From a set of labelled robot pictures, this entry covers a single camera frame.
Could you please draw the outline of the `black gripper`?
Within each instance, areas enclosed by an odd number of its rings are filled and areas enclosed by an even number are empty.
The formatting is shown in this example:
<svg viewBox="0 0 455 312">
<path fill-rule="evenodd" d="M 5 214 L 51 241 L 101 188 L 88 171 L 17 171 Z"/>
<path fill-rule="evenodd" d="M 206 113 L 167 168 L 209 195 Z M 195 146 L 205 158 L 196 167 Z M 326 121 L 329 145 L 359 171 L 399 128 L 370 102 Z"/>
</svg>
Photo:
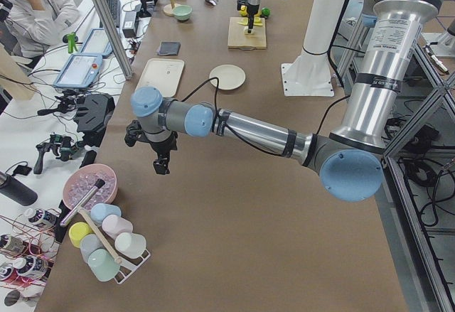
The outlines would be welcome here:
<svg viewBox="0 0 455 312">
<path fill-rule="evenodd" d="M 170 162 L 170 152 L 177 150 L 178 134 L 175 131 L 163 130 L 156 133 L 145 132 L 138 120 L 133 120 L 126 128 L 124 142 L 133 147 L 136 142 L 149 144 L 156 152 L 157 158 L 153 162 L 156 174 L 167 175 Z"/>
<path fill-rule="evenodd" d="M 258 5 L 253 5 L 253 4 L 247 4 L 246 5 L 246 12 L 247 12 L 247 27 L 249 29 L 254 29 L 254 23 L 255 23 L 255 16 L 259 12 L 259 6 Z"/>
</svg>

